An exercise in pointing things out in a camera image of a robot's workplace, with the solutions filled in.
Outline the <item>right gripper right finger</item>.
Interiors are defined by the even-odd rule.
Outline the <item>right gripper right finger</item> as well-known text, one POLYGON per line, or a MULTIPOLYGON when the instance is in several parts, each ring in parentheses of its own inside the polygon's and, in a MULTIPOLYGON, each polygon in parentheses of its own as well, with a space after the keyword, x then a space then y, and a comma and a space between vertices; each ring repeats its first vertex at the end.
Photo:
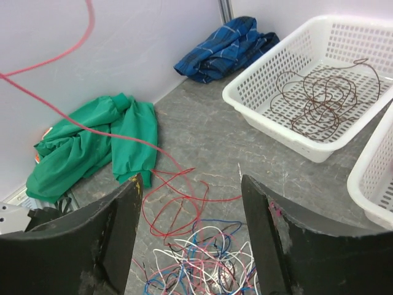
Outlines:
POLYGON ((335 221, 248 175, 241 192, 263 294, 392 293, 392 232, 335 221))

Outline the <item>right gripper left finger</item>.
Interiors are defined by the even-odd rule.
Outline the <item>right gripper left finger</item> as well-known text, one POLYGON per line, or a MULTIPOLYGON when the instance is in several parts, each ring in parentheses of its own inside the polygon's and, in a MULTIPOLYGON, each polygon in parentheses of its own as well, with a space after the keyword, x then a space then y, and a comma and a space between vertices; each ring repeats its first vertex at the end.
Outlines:
POLYGON ((1 294, 124 294, 142 205, 134 175, 62 217, 1 235, 1 294))

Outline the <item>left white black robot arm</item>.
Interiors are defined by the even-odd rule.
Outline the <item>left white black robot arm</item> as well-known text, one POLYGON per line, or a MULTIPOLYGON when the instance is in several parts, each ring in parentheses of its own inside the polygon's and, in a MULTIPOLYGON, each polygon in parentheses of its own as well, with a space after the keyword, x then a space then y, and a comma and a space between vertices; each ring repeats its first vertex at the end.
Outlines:
POLYGON ((78 208, 75 201, 69 197, 55 204, 31 198, 27 198, 18 205, 1 202, 1 235, 29 231, 78 208))

